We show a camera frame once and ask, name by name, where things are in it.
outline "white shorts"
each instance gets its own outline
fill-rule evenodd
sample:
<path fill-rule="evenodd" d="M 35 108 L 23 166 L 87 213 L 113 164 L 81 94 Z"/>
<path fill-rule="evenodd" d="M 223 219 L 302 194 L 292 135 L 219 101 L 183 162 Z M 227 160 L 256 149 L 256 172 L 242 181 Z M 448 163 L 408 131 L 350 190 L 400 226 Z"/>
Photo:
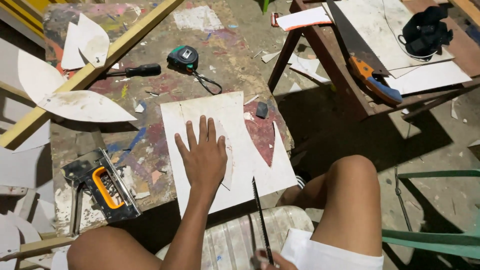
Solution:
<path fill-rule="evenodd" d="M 311 232 L 290 228 L 281 255 L 298 270 L 382 270 L 384 257 L 373 257 L 310 240 Z"/>

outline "saw blade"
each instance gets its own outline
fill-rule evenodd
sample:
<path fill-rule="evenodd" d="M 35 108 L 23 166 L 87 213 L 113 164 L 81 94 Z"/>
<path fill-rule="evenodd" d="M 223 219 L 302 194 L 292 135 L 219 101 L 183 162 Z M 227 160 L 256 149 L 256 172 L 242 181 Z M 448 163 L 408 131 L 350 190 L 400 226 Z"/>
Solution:
<path fill-rule="evenodd" d="M 347 47 L 349 55 L 355 56 L 367 63 L 373 69 L 373 73 L 375 74 L 390 75 L 388 70 L 378 59 L 377 55 L 372 51 L 365 40 L 363 40 L 337 4 L 333 0 L 327 0 L 327 5 L 332 14 L 335 26 L 342 36 L 343 43 L 345 44 L 345 47 Z"/>
<path fill-rule="evenodd" d="M 264 235 L 265 249 L 268 256 L 268 261 L 271 265 L 275 265 L 272 257 L 272 250 L 270 249 L 270 242 L 268 242 L 267 228 L 265 227 L 264 215 L 262 213 L 262 206 L 260 205 L 260 197 L 258 197 L 257 184 L 255 183 L 255 176 L 252 179 L 253 186 L 253 196 L 255 197 L 255 202 L 257 203 L 258 213 L 260 214 L 260 223 L 262 224 L 262 233 Z"/>

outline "saw handle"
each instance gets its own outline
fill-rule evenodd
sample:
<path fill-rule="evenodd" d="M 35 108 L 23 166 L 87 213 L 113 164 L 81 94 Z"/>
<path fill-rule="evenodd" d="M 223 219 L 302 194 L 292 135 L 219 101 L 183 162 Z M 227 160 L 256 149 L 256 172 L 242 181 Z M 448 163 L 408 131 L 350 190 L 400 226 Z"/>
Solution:
<path fill-rule="evenodd" d="M 396 89 L 384 86 L 379 81 L 375 80 L 372 77 L 373 69 L 364 61 L 356 58 L 355 56 L 350 57 L 348 60 L 353 67 L 355 75 L 362 80 L 362 82 L 379 98 L 383 101 L 391 104 L 398 105 L 402 103 L 403 98 L 400 92 Z"/>
<path fill-rule="evenodd" d="M 93 179 L 93 182 L 95 183 L 96 187 L 98 188 L 98 190 L 100 191 L 100 193 L 102 194 L 102 197 L 103 199 L 105 200 L 105 202 L 107 203 L 108 207 L 112 208 L 112 209 L 117 209 L 119 208 L 120 206 L 124 205 L 125 202 L 121 202 L 119 203 L 118 205 L 113 201 L 112 197 L 110 196 L 110 194 L 108 193 L 108 190 L 107 188 L 105 187 L 105 185 L 102 183 L 102 180 L 100 178 L 100 175 L 104 172 L 106 172 L 107 169 L 105 169 L 105 167 L 100 167 L 98 169 L 96 169 L 93 174 L 92 174 L 92 179 Z"/>

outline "screwdriver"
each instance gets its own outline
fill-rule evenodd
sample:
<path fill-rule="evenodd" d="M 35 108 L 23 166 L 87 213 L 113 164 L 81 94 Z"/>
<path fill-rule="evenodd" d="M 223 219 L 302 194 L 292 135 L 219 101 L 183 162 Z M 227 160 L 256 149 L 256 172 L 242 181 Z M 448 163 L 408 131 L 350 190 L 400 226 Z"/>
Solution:
<path fill-rule="evenodd" d="M 134 76 L 156 76 L 162 73 L 162 68 L 159 64 L 145 64 L 136 68 L 125 68 L 125 71 L 107 72 L 105 77 L 125 76 L 127 78 Z"/>

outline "hand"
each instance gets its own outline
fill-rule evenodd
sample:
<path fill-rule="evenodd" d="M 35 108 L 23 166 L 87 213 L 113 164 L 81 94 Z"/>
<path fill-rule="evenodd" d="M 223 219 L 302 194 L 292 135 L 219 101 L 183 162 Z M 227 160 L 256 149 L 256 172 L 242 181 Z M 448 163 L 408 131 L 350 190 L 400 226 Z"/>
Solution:
<path fill-rule="evenodd" d="M 257 250 L 255 252 L 257 258 L 264 257 L 267 258 L 267 254 L 264 250 Z M 280 254 L 275 251 L 272 251 L 273 262 L 278 264 L 280 268 L 275 267 L 274 265 L 269 264 L 266 261 L 262 261 L 260 264 L 260 269 L 262 270 L 298 270 L 297 267 L 284 259 Z"/>
<path fill-rule="evenodd" d="M 208 193 L 214 196 L 227 169 L 225 137 L 220 136 L 216 142 L 215 124 L 212 118 L 200 116 L 199 142 L 195 138 L 192 122 L 187 121 L 187 138 L 190 151 L 185 147 L 180 134 L 175 134 L 175 143 L 183 159 L 190 192 Z"/>

